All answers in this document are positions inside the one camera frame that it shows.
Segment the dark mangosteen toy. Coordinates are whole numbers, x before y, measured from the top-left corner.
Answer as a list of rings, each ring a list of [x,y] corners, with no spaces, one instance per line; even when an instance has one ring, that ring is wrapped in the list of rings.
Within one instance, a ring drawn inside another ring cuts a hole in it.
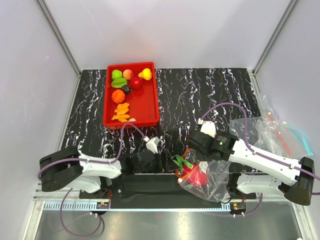
[[[132,88],[126,84],[121,87],[121,90],[124,92],[125,95],[128,95],[129,93],[131,93]]]

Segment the pink dragon fruit toy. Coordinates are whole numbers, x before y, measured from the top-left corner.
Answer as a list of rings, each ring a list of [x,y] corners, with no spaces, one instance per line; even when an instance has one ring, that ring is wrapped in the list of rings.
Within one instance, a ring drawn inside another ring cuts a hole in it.
[[[178,166],[175,170],[175,176],[181,180],[186,180],[188,184],[200,187],[208,182],[205,172],[203,172],[198,163],[191,163],[179,155],[174,155],[172,161]]]

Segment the clear bag orange zipper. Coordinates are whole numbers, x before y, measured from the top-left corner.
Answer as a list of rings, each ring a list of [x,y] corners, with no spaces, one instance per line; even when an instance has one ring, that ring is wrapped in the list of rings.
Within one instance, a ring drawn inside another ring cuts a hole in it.
[[[200,161],[191,148],[182,156],[172,156],[171,160],[177,165],[175,176],[182,189],[210,202],[228,203],[232,199],[227,190],[230,162]]]

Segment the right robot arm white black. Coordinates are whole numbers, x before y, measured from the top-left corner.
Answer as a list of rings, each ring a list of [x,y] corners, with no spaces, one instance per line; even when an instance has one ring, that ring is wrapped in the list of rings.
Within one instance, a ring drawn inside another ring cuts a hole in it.
[[[200,130],[186,139],[206,161],[230,161],[261,171],[262,175],[241,175],[227,185],[228,195],[239,198],[243,194],[269,193],[284,196],[292,203],[309,206],[314,186],[314,161],[287,158],[246,145],[245,141],[229,133],[218,131],[211,136]]]

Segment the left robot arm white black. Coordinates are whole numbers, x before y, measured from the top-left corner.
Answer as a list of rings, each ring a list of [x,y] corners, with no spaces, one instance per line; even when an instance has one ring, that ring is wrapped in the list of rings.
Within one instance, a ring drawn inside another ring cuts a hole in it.
[[[41,158],[39,166],[37,177],[43,192],[72,188],[103,198],[108,186],[102,178],[112,180],[121,175],[159,173],[161,160],[157,151],[149,149],[115,159],[89,156],[70,147]]]

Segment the orange pumpkin toy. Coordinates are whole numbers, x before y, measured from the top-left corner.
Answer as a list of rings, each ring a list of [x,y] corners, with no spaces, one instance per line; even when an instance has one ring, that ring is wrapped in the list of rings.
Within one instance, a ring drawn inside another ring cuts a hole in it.
[[[125,97],[126,94],[121,89],[115,90],[111,95],[112,101],[116,104],[121,104],[125,100]]]

